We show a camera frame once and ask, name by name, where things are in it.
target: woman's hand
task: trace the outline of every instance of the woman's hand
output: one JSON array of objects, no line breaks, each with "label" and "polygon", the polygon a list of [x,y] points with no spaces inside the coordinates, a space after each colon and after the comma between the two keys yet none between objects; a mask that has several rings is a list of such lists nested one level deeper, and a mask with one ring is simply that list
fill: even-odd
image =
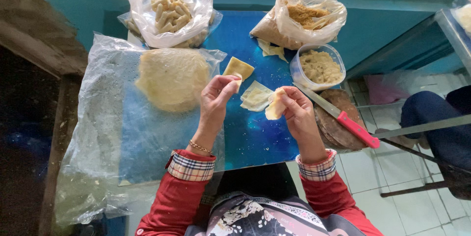
[{"label": "woman's hand", "polygon": [[315,122],[311,100],[296,87],[283,86],[282,88],[286,95],[282,95],[281,101],[287,107],[283,114],[288,130],[298,143],[301,161],[311,164],[327,159],[326,149]]},{"label": "woman's hand", "polygon": [[[207,150],[212,149],[214,140],[221,130],[222,122],[226,117],[226,104],[231,96],[237,91],[235,80],[237,76],[216,75],[201,92],[201,116],[198,130],[191,139],[192,142]],[[187,150],[203,155],[210,154],[188,145]]]}]

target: stack of dough sheets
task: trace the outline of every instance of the stack of dough sheets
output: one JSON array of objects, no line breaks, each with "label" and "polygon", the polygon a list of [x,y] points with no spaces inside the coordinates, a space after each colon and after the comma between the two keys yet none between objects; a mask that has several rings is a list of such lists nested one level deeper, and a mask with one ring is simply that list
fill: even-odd
[{"label": "stack of dough sheets", "polygon": [[242,108],[253,112],[261,112],[268,106],[268,98],[273,94],[273,91],[263,86],[256,80],[245,90],[240,97]]}]

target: white tile floor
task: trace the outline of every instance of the white tile floor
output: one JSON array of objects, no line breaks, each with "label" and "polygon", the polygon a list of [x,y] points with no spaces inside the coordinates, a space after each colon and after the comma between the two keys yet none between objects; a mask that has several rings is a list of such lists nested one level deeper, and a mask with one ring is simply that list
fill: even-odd
[{"label": "white tile floor", "polygon": [[[467,84],[456,75],[440,74],[422,77],[415,85],[416,91],[431,90],[445,96]],[[351,87],[358,105],[368,105],[364,88],[360,84]],[[401,107],[397,104],[359,110],[368,131],[374,132],[377,128],[400,128]],[[418,146],[415,150],[432,155]],[[339,174],[358,207],[385,236],[471,236],[471,201],[456,199],[447,188],[380,197],[380,193],[443,180],[435,163],[386,143],[377,150],[338,155],[337,160]]]}]

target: blue jeans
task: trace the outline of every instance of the blue jeans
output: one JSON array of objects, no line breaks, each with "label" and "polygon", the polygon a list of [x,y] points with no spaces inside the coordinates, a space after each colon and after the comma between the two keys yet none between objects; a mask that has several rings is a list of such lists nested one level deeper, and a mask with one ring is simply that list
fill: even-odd
[{"label": "blue jeans", "polygon": [[[410,96],[402,107],[403,128],[462,116],[437,94],[422,91]],[[471,170],[471,124],[424,132],[433,155],[451,165]],[[419,138],[421,133],[406,135]]]}]

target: red knife handle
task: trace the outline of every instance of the red knife handle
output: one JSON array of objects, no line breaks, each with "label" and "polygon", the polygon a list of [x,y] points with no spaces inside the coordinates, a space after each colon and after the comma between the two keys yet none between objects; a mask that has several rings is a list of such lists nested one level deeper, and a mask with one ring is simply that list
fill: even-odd
[{"label": "red knife handle", "polygon": [[371,137],[370,133],[363,129],[360,125],[351,120],[345,111],[342,111],[337,117],[337,121],[346,127],[353,135],[361,139],[362,142],[373,149],[377,149],[380,146],[380,140],[377,137]]}]

